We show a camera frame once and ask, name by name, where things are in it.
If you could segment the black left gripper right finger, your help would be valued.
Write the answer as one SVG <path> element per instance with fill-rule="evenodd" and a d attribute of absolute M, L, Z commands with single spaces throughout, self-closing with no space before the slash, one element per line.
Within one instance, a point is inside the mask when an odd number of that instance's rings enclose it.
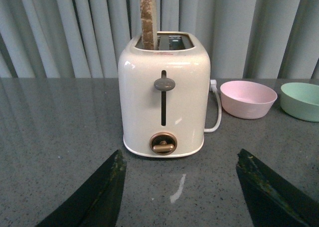
<path fill-rule="evenodd" d="M 317 227 L 319 203 L 245 149 L 236 172 L 255 227 Z"/>

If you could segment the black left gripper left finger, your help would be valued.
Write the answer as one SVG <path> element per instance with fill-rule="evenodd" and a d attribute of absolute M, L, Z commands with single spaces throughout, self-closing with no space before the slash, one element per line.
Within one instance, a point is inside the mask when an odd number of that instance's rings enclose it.
<path fill-rule="evenodd" d="M 116 150 L 38 227 L 114 227 L 120 212 L 126 162 Z"/>

